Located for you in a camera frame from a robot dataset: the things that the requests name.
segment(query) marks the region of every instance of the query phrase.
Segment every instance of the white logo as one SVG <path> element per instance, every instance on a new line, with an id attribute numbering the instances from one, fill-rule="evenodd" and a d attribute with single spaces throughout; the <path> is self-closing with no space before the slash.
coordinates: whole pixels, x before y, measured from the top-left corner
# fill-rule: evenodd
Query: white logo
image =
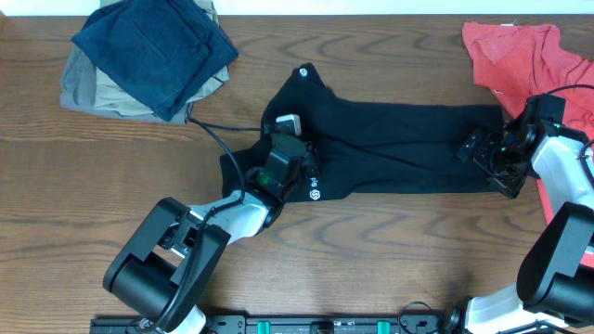
<path id="1" fill-rule="evenodd" d="M 322 195 L 319 193 L 319 190 L 314 189 L 309 192 L 309 197 L 313 200 L 318 200 Z"/>

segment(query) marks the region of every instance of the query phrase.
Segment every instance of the stack of folded clothes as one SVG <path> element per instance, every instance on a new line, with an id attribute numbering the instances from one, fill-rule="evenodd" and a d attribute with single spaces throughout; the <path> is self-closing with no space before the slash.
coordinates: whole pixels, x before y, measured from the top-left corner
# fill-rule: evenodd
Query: stack of folded clothes
<path id="1" fill-rule="evenodd" d="M 61 106 L 144 122 L 185 123 L 238 56 L 212 0 L 101 0 L 72 41 Z"/>

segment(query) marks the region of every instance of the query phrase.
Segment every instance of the green strip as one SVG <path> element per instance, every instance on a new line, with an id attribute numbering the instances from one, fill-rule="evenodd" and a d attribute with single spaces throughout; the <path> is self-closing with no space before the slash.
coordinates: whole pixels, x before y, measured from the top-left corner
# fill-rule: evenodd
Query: green strip
<path id="1" fill-rule="evenodd" d="M 387 321 L 378 321 L 378 334 L 390 334 L 390 323 Z"/>
<path id="2" fill-rule="evenodd" d="M 259 321 L 258 334 L 270 334 L 270 323 L 267 321 Z"/>

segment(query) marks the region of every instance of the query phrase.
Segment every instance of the gray cloth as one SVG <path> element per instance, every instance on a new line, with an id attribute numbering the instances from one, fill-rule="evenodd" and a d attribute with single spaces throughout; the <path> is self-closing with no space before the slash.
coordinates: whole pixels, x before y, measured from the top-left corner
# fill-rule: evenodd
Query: gray cloth
<path id="1" fill-rule="evenodd" d="M 66 63 L 62 75 L 62 95 L 60 106 L 62 108 L 81 111 L 91 115 L 126 119 L 140 122 L 166 122 L 154 113 L 138 116 L 124 116 L 116 110 L 95 109 L 95 96 L 97 90 L 96 68 L 91 60 L 77 46 L 72 48 L 71 55 Z M 169 123 L 185 124 L 186 118 L 192 111 L 192 103 L 187 103 L 179 110 Z"/>
<path id="2" fill-rule="evenodd" d="M 101 7 L 112 5 L 119 0 L 101 0 Z M 194 2 L 204 10 L 210 19 L 218 25 L 218 17 L 214 10 L 213 0 L 194 0 Z M 223 82 L 229 80 L 229 72 L 224 66 L 217 72 L 213 78 L 209 79 L 198 92 L 189 98 L 187 102 L 201 100 L 214 93 Z M 153 111 L 138 102 L 135 98 L 126 93 L 118 86 L 107 74 L 97 69 L 97 92 L 95 98 L 95 109 L 97 110 L 118 110 L 123 116 L 140 116 L 152 114 Z"/>

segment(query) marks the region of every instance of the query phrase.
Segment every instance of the folded clothing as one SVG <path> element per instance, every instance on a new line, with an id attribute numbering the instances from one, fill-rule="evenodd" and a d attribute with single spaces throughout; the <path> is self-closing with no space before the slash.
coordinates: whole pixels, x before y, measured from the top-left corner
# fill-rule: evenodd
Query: folded clothing
<path id="1" fill-rule="evenodd" d="M 138 122 L 165 122 L 155 113 L 135 116 L 122 115 L 118 110 L 95 109 L 97 92 L 96 68 L 91 60 L 77 46 L 72 48 L 62 74 L 62 94 L 59 102 L 62 108 L 80 111 L 91 115 Z M 174 124 L 186 124 L 187 116 L 192 111 L 192 103 L 187 103 L 168 121 Z"/>
<path id="2" fill-rule="evenodd" d="M 302 139 L 317 152 L 321 176 L 302 180 L 288 202 L 343 199 L 355 193 L 472 193 L 496 191 L 472 161 L 456 157 L 475 128 L 502 136 L 499 106 L 412 106 L 351 102 L 336 97 L 312 64 L 295 69 L 268 104 L 262 126 L 297 114 Z M 263 166 L 269 135 L 234 153 L 241 170 Z M 220 159 L 223 195 L 238 185 L 230 158 Z"/>
<path id="3" fill-rule="evenodd" d="M 101 0 L 101 7 L 111 5 L 119 1 L 121 0 Z M 194 0 L 194 2 L 206 13 L 209 19 L 218 25 L 218 16 L 214 10 L 213 0 Z M 209 96 L 228 80 L 229 72 L 227 70 L 227 66 L 224 66 L 217 73 L 215 73 L 212 78 L 209 78 L 206 83 L 204 83 L 204 85 L 198 90 L 198 92 L 189 98 L 186 103 L 195 102 Z M 117 110 L 123 116 L 138 116 L 153 113 L 149 107 L 143 105 L 135 98 L 131 97 L 100 69 L 97 69 L 97 94 L 95 97 L 95 109 Z"/>
<path id="4" fill-rule="evenodd" d="M 568 84 L 594 84 L 594 65 L 560 48 L 561 32 L 551 24 L 501 26 L 464 23 L 464 44 L 474 66 L 474 82 L 492 90 L 514 117 L 526 99 Z M 594 90 L 567 89 L 563 123 L 594 137 Z"/>
<path id="5" fill-rule="evenodd" d="M 118 86 L 170 121 L 237 49 L 191 0 L 126 0 L 72 37 Z"/>

